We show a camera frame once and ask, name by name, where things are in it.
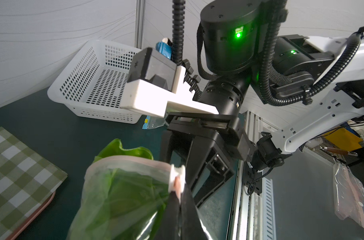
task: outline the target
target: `dark green table surface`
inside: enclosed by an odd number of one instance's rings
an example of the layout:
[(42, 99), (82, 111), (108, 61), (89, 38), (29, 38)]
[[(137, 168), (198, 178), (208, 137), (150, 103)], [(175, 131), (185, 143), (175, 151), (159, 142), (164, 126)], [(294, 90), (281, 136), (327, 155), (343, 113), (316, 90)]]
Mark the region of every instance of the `dark green table surface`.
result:
[[(136, 124), (78, 117), (65, 105), (52, 102), (47, 89), (0, 108), (0, 127), (68, 174), (51, 204), (18, 239), (66, 238), (80, 206), (86, 169), (112, 139), (120, 138), (126, 149), (146, 147), (158, 159), (166, 127), (143, 130), (145, 117)], [(234, 183), (233, 177), (200, 209), (218, 239), (226, 236)]]

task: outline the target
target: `white wall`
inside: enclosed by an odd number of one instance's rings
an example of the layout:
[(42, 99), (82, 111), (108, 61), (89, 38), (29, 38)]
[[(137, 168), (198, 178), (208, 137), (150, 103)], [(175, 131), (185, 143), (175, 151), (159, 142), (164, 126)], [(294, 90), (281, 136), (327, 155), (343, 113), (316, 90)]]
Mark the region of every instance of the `white wall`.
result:
[[(188, 58), (195, 74), (197, 70), (196, 32), (200, 21), (200, 11), (211, 1), (187, 0), (185, 11), (184, 58)], [(304, 36), (348, 36), (364, 26), (364, 0), (288, 0), (287, 21), (281, 26), (281, 35), (300, 34)], [(172, 0), (146, 0), (143, 47), (152, 46), (163, 37), (172, 38)], [(205, 54), (202, 51), (202, 64), (205, 66)], [(204, 89), (207, 80), (202, 80), (199, 87)], [(319, 93), (316, 104), (328, 92)], [(284, 127), (298, 116), (307, 112), (314, 104), (304, 106), (301, 103), (284, 107), (263, 105), (252, 88), (249, 88), (241, 112), (250, 110), (277, 127)]]
[(55, 80), (92, 38), (134, 46), (135, 0), (0, 0), (0, 107)]

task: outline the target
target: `blue connector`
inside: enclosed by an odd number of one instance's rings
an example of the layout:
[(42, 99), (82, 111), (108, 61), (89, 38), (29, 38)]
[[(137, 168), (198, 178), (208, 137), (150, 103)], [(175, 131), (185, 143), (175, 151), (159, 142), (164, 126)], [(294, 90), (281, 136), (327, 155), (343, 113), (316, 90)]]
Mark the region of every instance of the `blue connector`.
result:
[(171, 59), (171, 47), (164, 42), (159, 42), (156, 45), (156, 50), (166, 58)]

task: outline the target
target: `black corrugated cable conduit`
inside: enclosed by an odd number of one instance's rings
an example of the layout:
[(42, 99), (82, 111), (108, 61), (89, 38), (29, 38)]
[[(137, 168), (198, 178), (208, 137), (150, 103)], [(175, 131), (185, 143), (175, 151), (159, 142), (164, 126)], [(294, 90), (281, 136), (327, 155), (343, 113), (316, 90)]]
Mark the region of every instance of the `black corrugated cable conduit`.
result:
[(182, 64), (183, 38), (185, 24), (185, 0), (173, 0), (173, 44), (171, 59), (177, 64)]
[[(185, 24), (185, 0), (173, 0), (173, 43), (171, 47), (171, 59), (177, 64), (182, 65), (183, 39)], [(201, 91), (189, 74), (185, 81), (191, 86), (190, 90), (195, 90), (193, 101), (198, 101), (201, 97)]]
[[(266, 103), (273, 106), (285, 106), (304, 100), (303, 94), (291, 96), (286, 99), (277, 99), (272, 95), (270, 90), (270, 78), (272, 78), (272, 82), (278, 81), (277, 78), (281, 78), (284, 81), (287, 81), (286, 78), (288, 78), (287, 76), (279, 73), (277, 74), (276, 71), (272, 70), (275, 43), (281, 26), (281, 23), (277, 20), (277, 16), (278, 14), (280, 14), (281, 10), (285, 8), (286, 2), (287, 0), (276, 0), (274, 3), (272, 12), (273, 14), (271, 14), (271, 19), (269, 20), (266, 38), (263, 45), (261, 68), (259, 72), (261, 96), (266, 101)], [(341, 57), (337, 60), (333, 67), (323, 76), (322, 79), (320, 79), (317, 83), (310, 87), (310, 97), (314, 96), (315, 94), (326, 88), (346, 68), (346, 66), (356, 54), (359, 45), (361, 44), (362, 38), (364, 38), (364, 31), (358, 31), (356, 33), (353, 33), (348, 38), (346, 48), (343, 51)]]

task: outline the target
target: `bagged vegetable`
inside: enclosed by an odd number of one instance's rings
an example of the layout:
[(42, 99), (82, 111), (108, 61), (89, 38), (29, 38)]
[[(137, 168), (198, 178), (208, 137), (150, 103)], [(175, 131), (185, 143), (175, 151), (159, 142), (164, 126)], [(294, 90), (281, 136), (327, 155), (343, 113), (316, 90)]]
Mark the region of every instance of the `bagged vegetable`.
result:
[(81, 207), (67, 239), (153, 239), (179, 168), (152, 159), (144, 147), (123, 149), (119, 139), (110, 142), (86, 171)]

